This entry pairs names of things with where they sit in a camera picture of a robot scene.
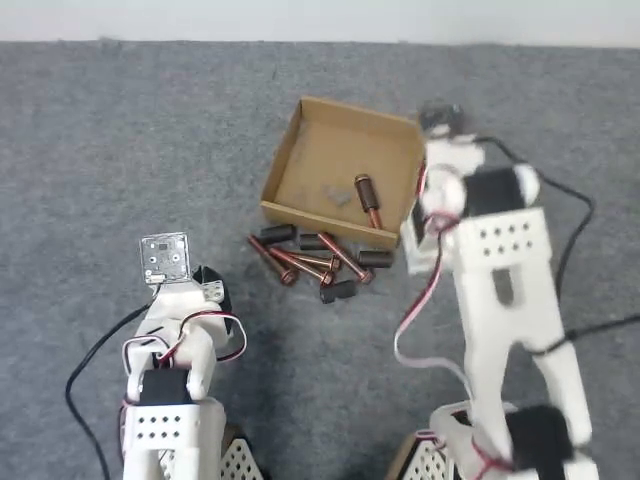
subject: cardboard box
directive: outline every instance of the cardboard box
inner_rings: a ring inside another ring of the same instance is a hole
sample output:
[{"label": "cardboard box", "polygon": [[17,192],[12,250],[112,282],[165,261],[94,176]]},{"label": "cardboard box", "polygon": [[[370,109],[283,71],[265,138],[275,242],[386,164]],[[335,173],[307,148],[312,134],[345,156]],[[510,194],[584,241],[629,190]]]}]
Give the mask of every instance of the cardboard box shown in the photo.
[{"label": "cardboard box", "polygon": [[[276,152],[261,206],[274,222],[395,248],[423,158],[422,136],[411,120],[303,97]],[[361,173],[373,180],[383,230],[370,228],[362,211],[353,185]]]}]

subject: red wire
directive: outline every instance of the red wire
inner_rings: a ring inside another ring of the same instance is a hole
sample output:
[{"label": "red wire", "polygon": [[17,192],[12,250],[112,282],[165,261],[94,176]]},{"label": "red wire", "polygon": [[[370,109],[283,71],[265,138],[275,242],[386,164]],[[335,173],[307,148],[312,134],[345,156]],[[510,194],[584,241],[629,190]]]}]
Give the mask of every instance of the red wire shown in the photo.
[{"label": "red wire", "polygon": [[[175,345],[173,345],[173,347],[171,347],[167,353],[165,353],[160,359],[159,362],[161,364],[164,364],[167,360],[169,360],[170,358],[172,358],[175,353],[176,350],[178,349],[178,347],[180,346],[180,343],[182,342],[182,331],[184,330],[184,326],[192,319],[196,318],[196,317],[201,317],[204,315],[215,315],[215,316],[219,316],[219,317],[233,317],[235,319],[237,319],[238,317],[236,317],[233,313],[230,312],[225,312],[222,310],[201,310],[199,312],[195,312],[192,313],[191,315],[187,315],[182,322],[180,322],[180,329],[178,330],[178,341],[175,343]],[[227,355],[222,355],[221,357],[218,357],[217,361],[219,362],[226,362],[229,360],[233,360],[234,358],[239,357],[242,353],[244,353],[244,350],[246,348],[246,342],[243,344],[242,347],[240,347],[239,349],[237,349],[235,352],[229,353]]]},{"label": "red wire", "polygon": [[482,478],[491,470],[495,468],[496,470],[502,470],[504,472],[511,471],[511,465],[505,462],[501,458],[493,458],[490,457],[486,452],[484,452],[476,443],[476,441],[471,439],[471,446],[476,451],[478,456],[482,459],[483,465],[478,474],[473,477],[473,480],[482,480]]},{"label": "red wire", "polygon": [[418,171],[418,183],[416,185],[416,197],[419,197],[424,191],[424,171],[426,169],[425,162],[422,162],[420,165],[420,170]]}]

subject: gray carpet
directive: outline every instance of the gray carpet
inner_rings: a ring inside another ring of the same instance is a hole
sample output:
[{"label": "gray carpet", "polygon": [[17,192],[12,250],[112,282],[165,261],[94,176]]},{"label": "gray carpet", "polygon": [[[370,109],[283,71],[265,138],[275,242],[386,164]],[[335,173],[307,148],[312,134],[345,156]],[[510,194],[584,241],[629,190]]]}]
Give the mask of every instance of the gray carpet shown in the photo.
[{"label": "gray carpet", "polygon": [[[0,476],[97,479],[94,452],[63,402],[87,348],[146,302],[137,241],[184,230],[192,261],[227,279],[247,354],[216,371],[214,395],[275,479],[382,478],[402,438],[464,391],[446,372],[392,355],[419,291],[403,262],[355,299],[323,306],[311,281],[277,285],[245,245],[300,95],[409,114],[462,103],[473,124],[597,197],[566,278],[567,326],[640,310],[640,52],[410,45],[0,45]],[[501,161],[497,154],[493,162]],[[583,207],[544,202],[556,251]],[[75,398],[112,471],[125,377],[109,342]],[[460,361],[450,275],[403,347]],[[603,479],[637,479],[640,328],[577,349]],[[540,375],[512,356],[505,398],[540,401]]]}]

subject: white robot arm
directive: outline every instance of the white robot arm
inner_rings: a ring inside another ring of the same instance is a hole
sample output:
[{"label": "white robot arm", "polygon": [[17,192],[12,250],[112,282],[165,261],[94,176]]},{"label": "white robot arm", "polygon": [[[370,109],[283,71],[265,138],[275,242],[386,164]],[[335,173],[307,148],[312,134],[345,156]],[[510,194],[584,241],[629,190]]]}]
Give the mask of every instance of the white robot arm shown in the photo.
[{"label": "white robot arm", "polygon": [[[246,334],[230,312],[219,276],[204,267],[194,275],[198,281],[191,278],[185,234],[146,237],[141,254],[146,282],[159,291],[136,335],[123,346],[128,374],[123,479],[219,479],[222,463],[230,466],[221,462],[226,415],[208,392],[216,364],[240,356]],[[241,333],[241,347],[217,356],[234,332]],[[251,478],[261,479],[247,443],[238,440],[236,447],[243,459],[232,467],[252,469]]]},{"label": "white robot arm", "polygon": [[[591,422],[570,343],[535,357],[551,407],[515,410],[502,401],[511,347],[544,350],[563,338],[564,329],[544,213],[534,206],[536,172],[526,164],[483,171],[484,152],[470,140],[427,142],[428,181],[401,227],[410,273],[433,268],[442,248],[467,346],[472,398],[437,410],[430,428],[446,442],[450,478],[455,470],[474,480],[596,480],[595,464],[576,452],[590,440]],[[440,212],[460,219],[441,243],[429,229]],[[487,468],[487,459],[496,468]]]}]

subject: hole pattern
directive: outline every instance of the hole pattern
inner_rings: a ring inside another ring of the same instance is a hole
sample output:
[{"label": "hole pattern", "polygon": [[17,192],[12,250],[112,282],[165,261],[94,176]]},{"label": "hole pattern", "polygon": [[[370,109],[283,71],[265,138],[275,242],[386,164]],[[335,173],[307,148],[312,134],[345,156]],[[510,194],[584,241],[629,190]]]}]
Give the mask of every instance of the hole pattern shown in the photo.
[{"label": "hole pattern", "polygon": [[[529,231],[531,228],[531,225],[529,224],[529,222],[524,222],[522,225],[514,225],[511,224],[509,225],[509,227],[507,228],[507,231],[509,232],[509,234],[515,234],[519,229],[522,229],[522,231]],[[496,227],[493,229],[493,236],[494,237],[501,237],[502,236],[502,229],[500,227]],[[480,230],[479,233],[480,239],[482,240],[488,240],[488,232],[485,229]],[[509,244],[498,244],[497,247],[494,248],[489,248],[489,247],[485,247],[482,249],[482,254],[485,257],[490,257],[491,255],[498,254],[498,255],[503,255],[507,252],[507,250],[511,250],[513,252],[517,252],[520,250],[521,246],[526,246],[526,248],[532,248],[533,247],[533,242],[531,240],[528,240],[526,243],[524,243],[523,245],[521,245],[518,242],[513,242],[511,245]]]},{"label": "hole pattern", "polygon": [[448,478],[446,449],[438,452],[432,448],[431,442],[422,441],[413,458],[410,459],[407,470],[400,478],[402,480],[446,480]]},{"label": "hole pattern", "polygon": [[262,480],[262,475],[244,440],[236,439],[224,454],[220,478],[223,480]]}]

